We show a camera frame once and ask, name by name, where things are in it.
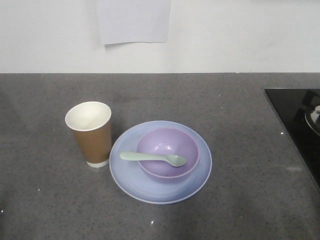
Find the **white wall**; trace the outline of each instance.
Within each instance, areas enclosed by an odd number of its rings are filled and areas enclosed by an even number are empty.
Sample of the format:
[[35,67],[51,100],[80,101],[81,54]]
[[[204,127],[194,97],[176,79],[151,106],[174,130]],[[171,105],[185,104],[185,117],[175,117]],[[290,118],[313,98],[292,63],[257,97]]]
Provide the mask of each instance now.
[[109,46],[95,0],[0,0],[1,73],[319,71],[319,0],[172,0],[167,43]]

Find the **brown paper cup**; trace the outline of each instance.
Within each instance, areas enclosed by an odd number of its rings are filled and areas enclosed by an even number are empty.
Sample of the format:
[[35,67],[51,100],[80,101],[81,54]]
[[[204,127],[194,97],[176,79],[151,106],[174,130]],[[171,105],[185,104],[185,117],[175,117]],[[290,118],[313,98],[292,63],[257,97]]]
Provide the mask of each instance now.
[[111,109],[98,101],[87,101],[71,108],[65,123],[89,166],[100,168],[108,163],[111,143]]

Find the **induction cooktop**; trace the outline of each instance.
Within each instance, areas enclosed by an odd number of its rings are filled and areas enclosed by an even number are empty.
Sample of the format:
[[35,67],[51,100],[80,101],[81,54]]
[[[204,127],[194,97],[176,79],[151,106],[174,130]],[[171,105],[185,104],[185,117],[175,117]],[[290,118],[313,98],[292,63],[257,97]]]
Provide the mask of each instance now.
[[320,186],[320,88],[267,88],[265,93]]

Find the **plastic bowl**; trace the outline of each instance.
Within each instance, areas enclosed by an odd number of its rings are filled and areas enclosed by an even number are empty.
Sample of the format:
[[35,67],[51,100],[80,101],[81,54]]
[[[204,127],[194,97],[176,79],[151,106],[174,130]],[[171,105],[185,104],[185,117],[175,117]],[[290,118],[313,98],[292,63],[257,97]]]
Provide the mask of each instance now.
[[199,161],[195,140],[175,128],[157,128],[146,133],[138,142],[136,151],[155,155],[180,155],[186,158],[186,164],[180,167],[174,167],[165,161],[138,162],[145,172],[162,179],[182,177],[190,173]]

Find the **paper sheet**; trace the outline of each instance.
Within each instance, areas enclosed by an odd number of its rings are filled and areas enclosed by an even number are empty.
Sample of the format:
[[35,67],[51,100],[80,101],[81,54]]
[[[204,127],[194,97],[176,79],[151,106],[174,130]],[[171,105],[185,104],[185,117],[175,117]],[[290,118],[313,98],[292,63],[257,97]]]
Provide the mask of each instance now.
[[171,0],[97,0],[102,44],[165,43]]

